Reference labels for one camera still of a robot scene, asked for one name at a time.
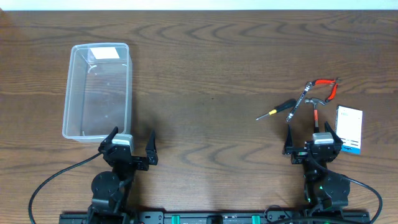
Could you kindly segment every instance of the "red pliers handle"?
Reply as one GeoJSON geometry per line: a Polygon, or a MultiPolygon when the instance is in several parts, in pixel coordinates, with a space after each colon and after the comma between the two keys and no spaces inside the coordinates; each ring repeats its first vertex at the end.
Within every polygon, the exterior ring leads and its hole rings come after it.
{"type": "Polygon", "coordinates": [[[317,84],[333,84],[333,88],[331,89],[331,93],[329,97],[325,100],[326,103],[330,102],[335,96],[336,96],[336,90],[337,86],[341,80],[336,78],[335,80],[324,80],[324,79],[319,79],[311,82],[312,86],[315,86],[317,84]]]}

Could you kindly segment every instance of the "hammer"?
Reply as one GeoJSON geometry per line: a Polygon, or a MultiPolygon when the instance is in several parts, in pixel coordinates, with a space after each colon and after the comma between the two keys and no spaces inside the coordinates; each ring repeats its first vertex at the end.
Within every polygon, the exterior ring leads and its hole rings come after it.
{"type": "Polygon", "coordinates": [[[305,99],[305,103],[312,103],[313,104],[313,117],[314,117],[314,120],[315,120],[315,127],[313,129],[313,132],[314,133],[319,133],[318,106],[317,105],[320,103],[323,106],[325,106],[326,102],[324,102],[323,100],[318,99],[318,98],[311,98],[311,99],[306,98],[305,99]]]}

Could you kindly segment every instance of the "screwdriver handle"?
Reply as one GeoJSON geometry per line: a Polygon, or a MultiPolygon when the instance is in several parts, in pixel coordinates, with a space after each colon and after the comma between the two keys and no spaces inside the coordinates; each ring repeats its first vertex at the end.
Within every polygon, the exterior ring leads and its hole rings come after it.
{"type": "Polygon", "coordinates": [[[287,100],[285,103],[282,103],[279,106],[275,107],[276,113],[279,113],[283,110],[289,109],[291,107],[294,107],[294,105],[296,105],[296,100],[295,99],[289,99],[287,100]]]}

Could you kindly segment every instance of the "white wall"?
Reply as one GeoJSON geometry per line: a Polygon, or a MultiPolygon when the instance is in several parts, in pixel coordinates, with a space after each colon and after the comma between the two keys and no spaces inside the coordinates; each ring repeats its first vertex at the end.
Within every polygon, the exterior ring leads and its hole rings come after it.
{"type": "Polygon", "coordinates": [[[398,0],[0,0],[0,7],[3,10],[398,9],[398,0]]]}

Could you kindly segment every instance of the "hammer head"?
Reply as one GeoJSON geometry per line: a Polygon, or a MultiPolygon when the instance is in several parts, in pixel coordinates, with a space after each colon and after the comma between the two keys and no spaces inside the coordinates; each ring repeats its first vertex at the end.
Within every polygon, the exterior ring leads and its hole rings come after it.
{"type": "Polygon", "coordinates": [[[325,101],[323,101],[321,99],[318,99],[318,98],[311,98],[311,99],[306,98],[304,102],[305,103],[312,103],[313,105],[317,105],[319,103],[322,104],[323,106],[326,105],[325,101]]]}

